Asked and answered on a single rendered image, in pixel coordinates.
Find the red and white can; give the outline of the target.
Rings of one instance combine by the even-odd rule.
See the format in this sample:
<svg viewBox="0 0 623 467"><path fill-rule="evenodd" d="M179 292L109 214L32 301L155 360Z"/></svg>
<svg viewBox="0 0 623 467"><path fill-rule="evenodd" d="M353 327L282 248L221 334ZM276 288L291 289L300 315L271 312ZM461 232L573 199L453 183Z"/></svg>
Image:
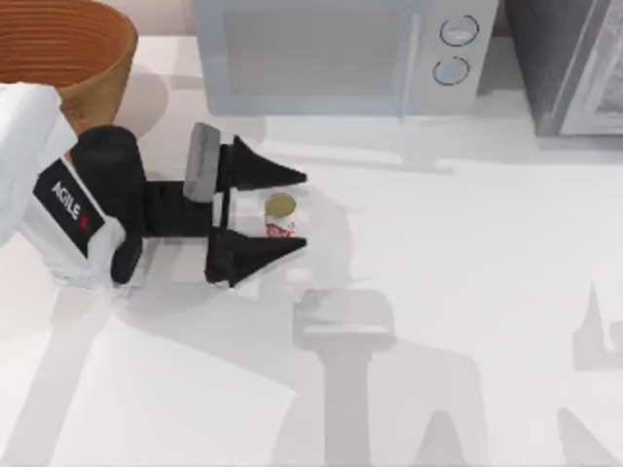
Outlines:
<svg viewBox="0 0 623 467"><path fill-rule="evenodd" d="M296 200L287 193L275 193L265 201L268 237L291 237L296 233Z"/></svg>

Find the pale grey rounded box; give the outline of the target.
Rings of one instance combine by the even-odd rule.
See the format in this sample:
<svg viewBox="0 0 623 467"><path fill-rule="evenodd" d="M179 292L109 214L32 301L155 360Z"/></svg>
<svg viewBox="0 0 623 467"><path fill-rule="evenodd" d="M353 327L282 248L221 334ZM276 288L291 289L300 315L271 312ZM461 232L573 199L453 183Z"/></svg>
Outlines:
<svg viewBox="0 0 623 467"><path fill-rule="evenodd" d="M187 156L184 196L192 202L210 203L216 193L221 132L216 127L195 123Z"/></svg>

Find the grey cabinet door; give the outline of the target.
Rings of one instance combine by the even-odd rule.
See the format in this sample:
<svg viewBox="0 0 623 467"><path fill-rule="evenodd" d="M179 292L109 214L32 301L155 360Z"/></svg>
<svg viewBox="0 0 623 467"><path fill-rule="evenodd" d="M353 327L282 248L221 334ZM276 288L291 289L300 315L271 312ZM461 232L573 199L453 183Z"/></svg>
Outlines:
<svg viewBox="0 0 623 467"><path fill-rule="evenodd" d="M623 136L623 0L595 0L572 78L561 134Z"/></svg>

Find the brown ribbed basket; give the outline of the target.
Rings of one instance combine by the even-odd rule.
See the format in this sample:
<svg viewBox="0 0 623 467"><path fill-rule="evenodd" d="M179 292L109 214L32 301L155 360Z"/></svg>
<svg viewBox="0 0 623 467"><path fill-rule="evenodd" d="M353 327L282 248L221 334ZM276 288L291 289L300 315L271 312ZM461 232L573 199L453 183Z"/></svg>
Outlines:
<svg viewBox="0 0 623 467"><path fill-rule="evenodd" d="M0 82L46 84L78 134L114 122L138 41L97 0L0 0Z"/></svg>

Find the round microwave knob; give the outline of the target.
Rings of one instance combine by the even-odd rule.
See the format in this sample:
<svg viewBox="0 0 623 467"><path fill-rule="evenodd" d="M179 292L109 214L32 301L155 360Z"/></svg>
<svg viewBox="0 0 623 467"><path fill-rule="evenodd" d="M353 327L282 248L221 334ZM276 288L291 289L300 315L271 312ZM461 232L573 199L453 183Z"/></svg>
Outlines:
<svg viewBox="0 0 623 467"><path fill-rule="evenodd" d="M469 76L471 66L459 56L438 61L432 68L434 81L443 87L453 87L464 82Z"/></svg>
<svg viewBox="0 0 623 467"><path fill-rule="evenodd" d="M464 47L473 42L479 32L477 19L463 15L446 19L440 28L440 38L449 47Z"/></svg>

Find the microwave oven door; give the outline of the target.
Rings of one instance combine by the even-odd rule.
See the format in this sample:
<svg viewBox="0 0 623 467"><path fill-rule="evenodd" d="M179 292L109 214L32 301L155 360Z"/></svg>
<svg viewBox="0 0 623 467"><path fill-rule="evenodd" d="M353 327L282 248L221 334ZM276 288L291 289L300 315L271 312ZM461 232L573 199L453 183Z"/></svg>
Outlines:
<svg viewBox="0 0 623 467"><path fill-rule="evenodd" d="M413 0L192 0L214 116L399 115Z"/></svg>

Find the pale microwave oven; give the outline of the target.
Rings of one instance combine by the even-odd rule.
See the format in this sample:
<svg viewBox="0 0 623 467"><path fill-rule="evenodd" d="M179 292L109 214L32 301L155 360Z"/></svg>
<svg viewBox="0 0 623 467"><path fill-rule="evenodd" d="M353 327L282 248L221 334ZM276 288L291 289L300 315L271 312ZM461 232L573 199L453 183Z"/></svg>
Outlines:
<svg viewBox="0 0 623 467"><path fill-rule="evenodd" d="M498 0L413 0L421 20L416 67L406 116L446 116L468 110L476 97L492 36ZM480 24L476 39L464 47L449 47L440 38L444 21L470 15ZM468 61L467 79L453 87L438 85L432 68L440 60L459 56Z"/></svg>

